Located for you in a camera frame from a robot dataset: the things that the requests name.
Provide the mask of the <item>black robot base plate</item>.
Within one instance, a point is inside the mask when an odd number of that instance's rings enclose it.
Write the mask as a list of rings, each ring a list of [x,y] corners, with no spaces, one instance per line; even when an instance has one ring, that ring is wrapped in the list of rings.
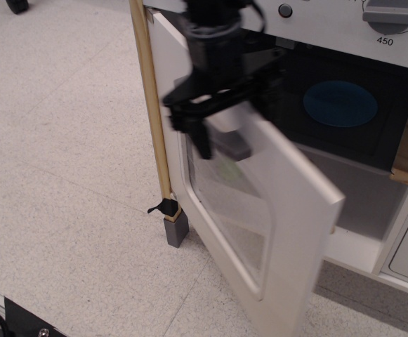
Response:
[[[53,325],[42,320],[9,298],[4,298],[5,320],[13,336],[66,337]]]

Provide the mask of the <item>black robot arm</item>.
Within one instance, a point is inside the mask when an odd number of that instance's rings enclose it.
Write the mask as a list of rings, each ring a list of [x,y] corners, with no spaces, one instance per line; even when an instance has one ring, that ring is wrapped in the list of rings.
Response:
[[[275,47],[249,52],[259,34],[243,33],[240,11],[248,6],[264,30],[266,19],[255,1],[187,1],[180,18],[192,71],[162,103],[170,110],[172,127],[189,135],[202,159],[210,159],[213,148],[234,161],[252,153],[238,132],[219,131],[205,122],[207,117],[245,101],[269,117],[279,102],[284,53]]]

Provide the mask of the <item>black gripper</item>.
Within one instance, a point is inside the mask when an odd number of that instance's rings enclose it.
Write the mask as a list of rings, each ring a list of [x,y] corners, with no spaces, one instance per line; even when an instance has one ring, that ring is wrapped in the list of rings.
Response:
[[[212,158],[204,120],[244,101],[268,118],[279,107],[286,55],[274,39],[243,29],[185,33],[192,71],[162,103],[173,129],[189,134],[202,159]]]

